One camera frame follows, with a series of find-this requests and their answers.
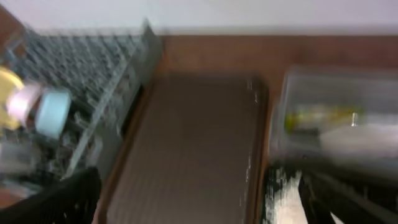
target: yellow item in container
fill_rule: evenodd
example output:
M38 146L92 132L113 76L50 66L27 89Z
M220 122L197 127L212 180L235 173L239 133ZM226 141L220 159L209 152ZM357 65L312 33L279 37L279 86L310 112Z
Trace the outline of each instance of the yellow item in container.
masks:
M330 126L342 119L351 120L353 113L361 112L357 108L343 108L325 105L300 105L293 113L285 117L285 130L288 132L298 130L320 129Z
M15 130L19 127L20 124L18 120L8 115L6 103L11 93L23 87L24 83L17 74L9 69L0 67L0 103L2 104L2 106L0 106L0 126L11 130Z

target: yellow plate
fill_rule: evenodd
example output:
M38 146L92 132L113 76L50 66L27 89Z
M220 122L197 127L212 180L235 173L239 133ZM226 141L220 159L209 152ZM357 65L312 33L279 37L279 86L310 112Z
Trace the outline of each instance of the yellow plate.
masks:
M8 116L6 103L10 94L13 93L14 90L20 90L23 87L24 83L17 74L4 67L0 67L0 126L4 126L11 130L15 130L19 127L18 120Z

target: white wall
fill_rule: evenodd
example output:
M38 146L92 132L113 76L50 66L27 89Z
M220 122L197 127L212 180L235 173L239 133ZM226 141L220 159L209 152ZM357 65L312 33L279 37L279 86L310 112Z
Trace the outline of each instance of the white wall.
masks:
M138 28L172 34L398 34L397 0L0 0L40 30Z

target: light blue cup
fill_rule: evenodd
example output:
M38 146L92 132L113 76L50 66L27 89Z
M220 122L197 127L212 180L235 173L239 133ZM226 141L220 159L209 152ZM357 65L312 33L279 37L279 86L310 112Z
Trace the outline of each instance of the light blue cup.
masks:
M71 102L72 98L68 90L45 91L35 116L36 131L58 139L67 122Z

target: dish rack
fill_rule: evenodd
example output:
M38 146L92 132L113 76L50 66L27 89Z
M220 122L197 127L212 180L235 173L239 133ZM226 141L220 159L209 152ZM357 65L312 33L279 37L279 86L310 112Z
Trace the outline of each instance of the dish rack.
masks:
M89 119L74 114L82 132L66 129L59 141L38 136L32 129L4 130L3 142L39 145L42 156L35 172L1 176L2 184L13 189L23 186L23 194L30 195L88 166L96 166L104 180L122 143L121 127L129 109L161 55L161 40L148 25L142 35L44 36L26 28L22 35L10 37L0 64L24 81L69 89Z

